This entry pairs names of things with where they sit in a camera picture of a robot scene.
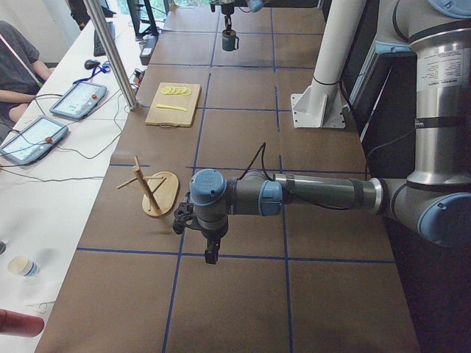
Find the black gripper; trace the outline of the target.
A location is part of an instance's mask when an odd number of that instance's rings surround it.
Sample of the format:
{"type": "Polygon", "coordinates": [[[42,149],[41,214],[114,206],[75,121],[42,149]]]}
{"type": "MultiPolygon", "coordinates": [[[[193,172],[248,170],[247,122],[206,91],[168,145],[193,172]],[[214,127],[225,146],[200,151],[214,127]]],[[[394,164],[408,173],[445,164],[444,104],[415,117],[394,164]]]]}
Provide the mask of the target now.
{"type": "Polygon", "coordinates": [[[207,264],[217,264],[221,239],[229,229],[227,216],[224,215],[220,221],[216,221],[215,229],[210,229],[197,218],[194,203],[190,199],[190,194],[185,194],[183,201],[174,211],[172,229],[177,235],[183,234],[185,228],[200,231],[202,236],[208,240],[205,249],[205,262],[207,264]]]}

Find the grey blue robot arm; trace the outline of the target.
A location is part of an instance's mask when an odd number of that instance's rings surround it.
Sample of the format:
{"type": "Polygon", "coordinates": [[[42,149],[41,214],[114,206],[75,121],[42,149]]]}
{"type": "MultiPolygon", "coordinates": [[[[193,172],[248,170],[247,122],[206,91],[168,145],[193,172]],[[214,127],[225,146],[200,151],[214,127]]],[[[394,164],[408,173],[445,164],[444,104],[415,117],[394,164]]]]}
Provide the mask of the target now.
{"type": "Polygon", "coordinates": [[[198,171],[175,210],[177,234],[206,238],[205,260],[218,260],[230,215],[277,215],[284,204],[383,214],[444,247],[470,240],[470,175],[464,167],[470,122],[470,3],[382,1],[377,50],[417,56],[415,168],[405,179],[332,179],[247,169],[225,179],[198,171]]]}

